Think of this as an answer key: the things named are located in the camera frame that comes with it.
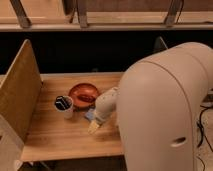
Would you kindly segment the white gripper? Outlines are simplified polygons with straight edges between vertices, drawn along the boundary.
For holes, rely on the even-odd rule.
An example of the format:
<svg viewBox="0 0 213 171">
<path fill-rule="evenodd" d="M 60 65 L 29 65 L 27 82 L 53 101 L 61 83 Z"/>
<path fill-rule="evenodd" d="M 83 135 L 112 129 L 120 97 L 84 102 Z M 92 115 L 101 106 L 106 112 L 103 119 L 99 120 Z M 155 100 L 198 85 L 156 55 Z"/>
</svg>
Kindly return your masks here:
<svg viewBox="0 0 213 171">
<path fill-rule="evenodd" d="M 96 99 L 94 118 L 99 125 L 105 123 L 116 109 L 117 90 L 117 87 L 112 87 Z"/>
</svg>

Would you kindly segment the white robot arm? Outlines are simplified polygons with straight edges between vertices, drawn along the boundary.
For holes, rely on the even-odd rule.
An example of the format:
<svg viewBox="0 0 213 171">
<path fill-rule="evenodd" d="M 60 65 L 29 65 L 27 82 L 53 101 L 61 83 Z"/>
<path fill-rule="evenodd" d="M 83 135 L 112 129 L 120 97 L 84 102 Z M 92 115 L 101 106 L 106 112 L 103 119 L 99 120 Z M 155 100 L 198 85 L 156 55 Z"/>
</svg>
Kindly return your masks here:
<svg viewBox="0 0 213 171">
<path fill-rule="evenodd" d="M 133 64 L 96 100 L 115 111 L 128 171 L 197 171 L 196 116 L 213 88 L 213 49 L 188 42 Z"/>
</svg>

